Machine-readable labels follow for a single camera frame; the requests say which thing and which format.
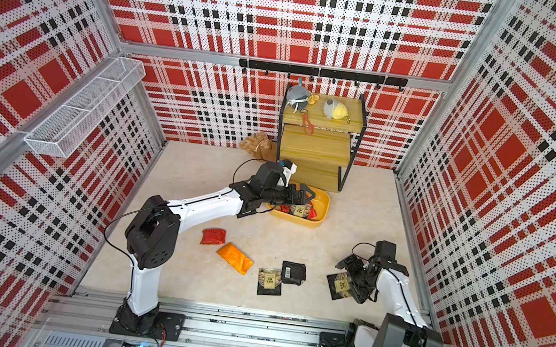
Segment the yellow plastic storage box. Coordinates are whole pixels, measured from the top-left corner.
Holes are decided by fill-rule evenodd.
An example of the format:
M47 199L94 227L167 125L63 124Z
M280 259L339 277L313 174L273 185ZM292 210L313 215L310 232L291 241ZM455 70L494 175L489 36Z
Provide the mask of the yellow plastic storage box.
M330 207L330 197L326 191L311 188L315 197L305 205L291 205L275 208L271 211L273 217L307 226L307 228L319 227L327 217Z

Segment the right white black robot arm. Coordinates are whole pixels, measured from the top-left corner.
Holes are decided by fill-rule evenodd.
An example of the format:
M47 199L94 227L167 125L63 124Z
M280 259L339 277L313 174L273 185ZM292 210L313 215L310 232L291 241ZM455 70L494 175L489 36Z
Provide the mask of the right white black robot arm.
M336 264L343 273L329 281L336 294L348 293L360 305L371 301L386 315L377 326L360 319L344 335L322 332L320 347L443 347L441 335L428 326L412 297L409 272L396 260L396 245L378 241L367 258L351 253Z

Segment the orange tea bag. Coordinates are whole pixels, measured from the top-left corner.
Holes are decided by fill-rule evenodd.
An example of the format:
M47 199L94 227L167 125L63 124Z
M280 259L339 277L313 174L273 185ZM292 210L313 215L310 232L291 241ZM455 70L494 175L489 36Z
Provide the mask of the orange tea bag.
M254 262L233 244L224 245L217 254L240 275L246 275Z

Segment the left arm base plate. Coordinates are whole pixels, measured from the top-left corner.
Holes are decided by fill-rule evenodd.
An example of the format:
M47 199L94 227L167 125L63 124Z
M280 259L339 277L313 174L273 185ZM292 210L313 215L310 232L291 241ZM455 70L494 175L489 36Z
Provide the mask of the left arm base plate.
M137 316L128 306L123 305L118 308L109 332L129 337L150 337L160 342L163 339L176 342L182 332L185 319L185 315L160 312L157 308Z

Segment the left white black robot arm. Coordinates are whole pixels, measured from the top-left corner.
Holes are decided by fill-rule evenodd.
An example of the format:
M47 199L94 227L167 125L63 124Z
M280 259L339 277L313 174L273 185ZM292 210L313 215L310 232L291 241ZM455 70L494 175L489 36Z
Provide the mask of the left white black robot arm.
M297 167L289 160L267 161L249 179L217 192L172 201L149 197L124 233L131 260L131 286L116 322L137 334L154 328L162 268L174 255L183 231L218 218L255 215L264 203L270 207L309 204L316 195L312 188L291 182Z

